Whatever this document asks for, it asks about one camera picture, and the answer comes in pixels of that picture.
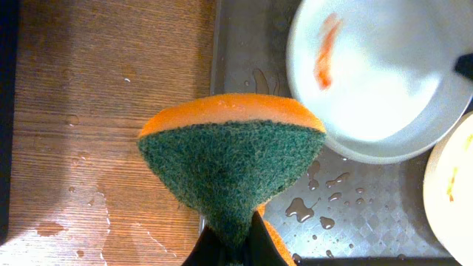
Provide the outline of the white plate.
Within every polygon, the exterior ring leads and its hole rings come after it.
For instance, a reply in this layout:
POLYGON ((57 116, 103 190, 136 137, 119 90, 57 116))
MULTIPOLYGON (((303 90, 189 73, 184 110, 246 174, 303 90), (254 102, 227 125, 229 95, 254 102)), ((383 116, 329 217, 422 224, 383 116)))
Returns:
POLYGON ((472 264, 472 113, 462 116, 432 150, 423 204, 438 241, 461 265, 472 264))

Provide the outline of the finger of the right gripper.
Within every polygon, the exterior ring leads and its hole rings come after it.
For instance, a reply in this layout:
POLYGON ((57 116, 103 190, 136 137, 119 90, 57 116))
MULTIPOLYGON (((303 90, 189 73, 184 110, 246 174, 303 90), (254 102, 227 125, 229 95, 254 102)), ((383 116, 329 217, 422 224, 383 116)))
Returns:
POLYGON ((469 81, 473 81, 473 54, 469 53, 458 57, 454 71, 469 81))

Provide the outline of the pale grey plate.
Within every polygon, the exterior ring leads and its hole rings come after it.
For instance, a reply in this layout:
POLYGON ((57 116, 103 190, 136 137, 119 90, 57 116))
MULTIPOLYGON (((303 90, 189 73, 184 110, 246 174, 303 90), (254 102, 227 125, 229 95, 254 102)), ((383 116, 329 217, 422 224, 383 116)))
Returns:
POLYGON ((471 51, 470 1, 302 1, 287 78, 328 148, 399 163, 434 146, 471 103, 472 82, 455 72, 471 51))

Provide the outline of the green and orange sponge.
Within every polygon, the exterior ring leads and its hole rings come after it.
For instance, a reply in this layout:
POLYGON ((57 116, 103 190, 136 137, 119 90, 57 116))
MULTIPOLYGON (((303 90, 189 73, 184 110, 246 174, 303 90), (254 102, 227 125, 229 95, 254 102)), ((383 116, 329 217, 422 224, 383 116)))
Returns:
MULTIPOLYGON (((325 137, 323 123, 297 100, 224 94, 160 111, 137 147, 175 198, 236 251, 254 213, 307 172, 325 137)), ((263 223, 288 263, 281 238, 263 223)))

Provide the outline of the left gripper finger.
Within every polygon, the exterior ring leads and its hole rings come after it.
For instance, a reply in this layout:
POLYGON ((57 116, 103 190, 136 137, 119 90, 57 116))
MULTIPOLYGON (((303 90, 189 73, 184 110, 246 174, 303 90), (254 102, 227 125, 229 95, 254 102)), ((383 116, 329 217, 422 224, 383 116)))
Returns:
POLYGON ((276 249, 264 226, 263 219, 255 212, 249 234, 242 246, 230 251, 206 225, 194 249, 182 266, 288 266, 276 249))

